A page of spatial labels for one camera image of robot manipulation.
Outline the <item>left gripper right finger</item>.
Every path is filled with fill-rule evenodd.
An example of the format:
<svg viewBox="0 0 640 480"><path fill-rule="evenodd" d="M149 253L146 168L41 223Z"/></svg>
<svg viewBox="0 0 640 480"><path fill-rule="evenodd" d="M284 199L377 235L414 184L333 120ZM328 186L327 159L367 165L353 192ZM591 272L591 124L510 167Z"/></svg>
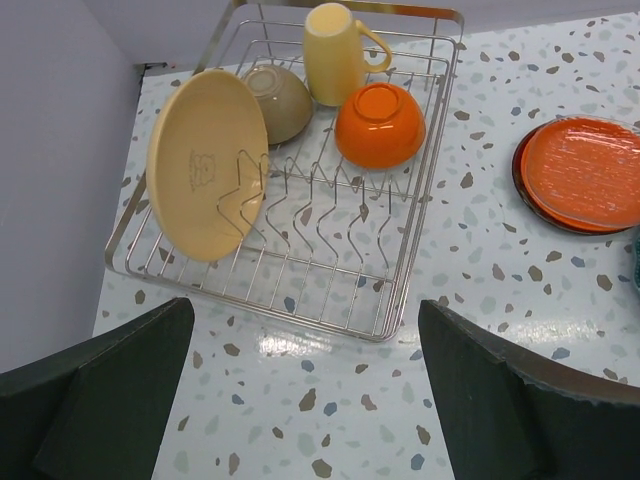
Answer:
<svg viewBox="0 0 640 480"><path fill-rule="evenodd" d="M639 390L497 336L434 300L418 327L458 479L636 479Z"/></svg>

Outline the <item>teal embossed plate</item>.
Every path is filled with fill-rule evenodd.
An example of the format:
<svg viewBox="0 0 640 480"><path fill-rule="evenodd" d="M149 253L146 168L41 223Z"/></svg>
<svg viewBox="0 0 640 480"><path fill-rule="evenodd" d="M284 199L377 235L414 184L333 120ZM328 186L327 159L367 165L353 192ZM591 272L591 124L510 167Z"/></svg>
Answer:
<svg viewBox="0 0 640 480"><path fill-rule="evenodd" d="M640 292L640 237L639 232L634 233L626 250L630 255L630 267L629 275L630 282L635 288L636 292Z"/></svg>

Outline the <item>red floral plate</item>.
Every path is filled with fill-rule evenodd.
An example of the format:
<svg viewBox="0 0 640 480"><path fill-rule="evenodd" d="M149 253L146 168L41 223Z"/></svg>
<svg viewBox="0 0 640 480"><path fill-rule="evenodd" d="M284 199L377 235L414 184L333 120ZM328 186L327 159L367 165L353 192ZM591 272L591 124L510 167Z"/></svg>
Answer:
<svg viewBox="0 0 640 480"><path fill-rule="evenodd" d="M512 180L513 180L515 189L518 192L518 195L520 196L521 200L529 208L529 210L533 212L536 216L538 216L540 219L554 226L555 228L558 228L565 232L571 232L577 235L581 235L581 236L613 235L613 234L618 234L618 233L630 230L630 227L623 228L623 229L603 230L603 231L573 227L567 224L566 222L555 219L554 217L546 213L541 207L539 207L537 204L533 202L533 199L529 195L524 185L523 176L521 173L521 163L522 163L523 152L527 144L530 142L532 137L537 133L537 131L541 129L543 126L545 126L545 123L533 128L521 139L521 141L518 143L517 147L514 150L512 161L511 161L511 175L512 175Z"/></svg>

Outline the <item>yellow plate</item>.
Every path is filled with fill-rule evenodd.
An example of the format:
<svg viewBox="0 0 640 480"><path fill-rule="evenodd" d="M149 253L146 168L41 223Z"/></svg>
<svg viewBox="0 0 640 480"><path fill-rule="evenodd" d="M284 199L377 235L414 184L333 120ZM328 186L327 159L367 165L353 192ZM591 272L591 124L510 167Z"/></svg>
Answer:
<svg viewBox="0 0 640 480"><path fill-rule="evenodd" d="M246 85L219 69L191 77L161 109L147 153L161 231L191 259L223 258L255 222L268 168L266 128Z"/></svg>

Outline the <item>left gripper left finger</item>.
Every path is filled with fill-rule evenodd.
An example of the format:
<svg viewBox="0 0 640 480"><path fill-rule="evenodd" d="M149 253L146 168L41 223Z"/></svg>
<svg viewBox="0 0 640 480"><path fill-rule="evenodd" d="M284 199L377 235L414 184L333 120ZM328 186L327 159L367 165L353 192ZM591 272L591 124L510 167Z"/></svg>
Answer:
<svg viewBox="0 0 640 480"><path fill-rule="evenodd" d="M3 373L2 478L151 478L193 326L174 298Z"/></svg>

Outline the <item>orange ceramic bowl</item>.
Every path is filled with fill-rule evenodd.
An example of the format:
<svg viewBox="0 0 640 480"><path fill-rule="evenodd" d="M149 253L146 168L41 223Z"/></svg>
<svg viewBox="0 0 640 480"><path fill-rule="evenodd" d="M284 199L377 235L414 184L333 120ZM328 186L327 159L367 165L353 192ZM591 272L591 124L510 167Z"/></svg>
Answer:
<svg viewBox="0 0 640 480"><path fill-rule="evenodd" d="M398 166L420 149L426 125L420 106L404 89L368 84L341 106L335 125L338 151L349 162L367 169Z"/></svg>

